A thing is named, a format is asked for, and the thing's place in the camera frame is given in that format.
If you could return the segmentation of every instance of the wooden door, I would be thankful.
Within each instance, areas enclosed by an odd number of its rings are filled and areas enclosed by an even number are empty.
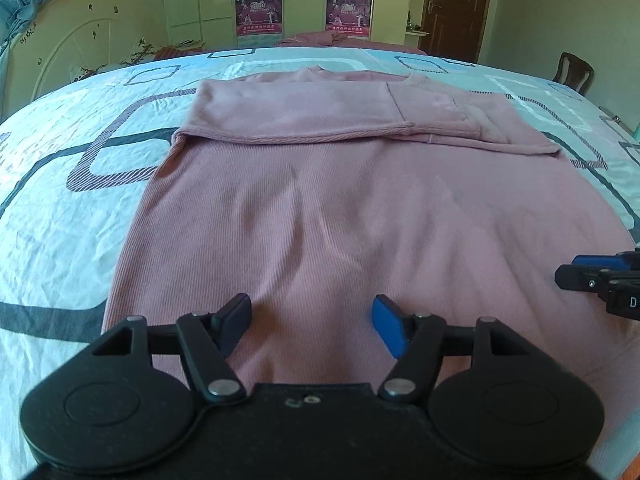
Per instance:
[[[420,49],[430,56],[478,60],[488,0],[426,0]]]

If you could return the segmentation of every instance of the bedsheet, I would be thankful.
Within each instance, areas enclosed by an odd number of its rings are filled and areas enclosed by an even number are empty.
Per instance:
[[[417,72],[507,95],[527,123],[562,146],[640,243],[640,144],[584,97],[540,78],[399,52],[264,48],[158,61],[73,83],[0,126],[0,478],[19,478],[34,465],[19,431],[22,398],[100,333],[132,216],[197,82],[315,65]],[[640,399],[638,406],[594,450],[591,464],[606,478],[617,478],[640,451]]]

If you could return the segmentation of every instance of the screw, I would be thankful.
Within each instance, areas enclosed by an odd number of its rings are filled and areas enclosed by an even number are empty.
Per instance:
[[[385,391],[393,397],[408,395],[414,390],[415,383],[409,379],[395,378],[385,383]]]
[[[218,379],[209,383],[207,390],[217,397],[228,397],[240,391],[240,384],[233,379]]]

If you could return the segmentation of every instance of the pink sweatshirt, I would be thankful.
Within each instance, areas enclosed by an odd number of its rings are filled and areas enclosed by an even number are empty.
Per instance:
[[[104,327],[247,292],[254,321],[230,358],[245,385],[377,387],[394,360],[376,294],[450,324],[495,316],[597,391],[606,437],[640,399],[640,324],[560,290],[554,271],[633,246],[503,96],[319,68],[203,80],[145,189]],[[155,362],[181,376],[177,359]],[[446,359],[441,378],[464,365]]]

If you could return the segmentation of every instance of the white headboard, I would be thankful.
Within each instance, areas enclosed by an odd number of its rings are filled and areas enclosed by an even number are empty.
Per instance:
[[[72,66],[97,69],[127,59],[145,38],[166,37],[134,0],[51,0],[11,44],[2,116],[69,83]]]

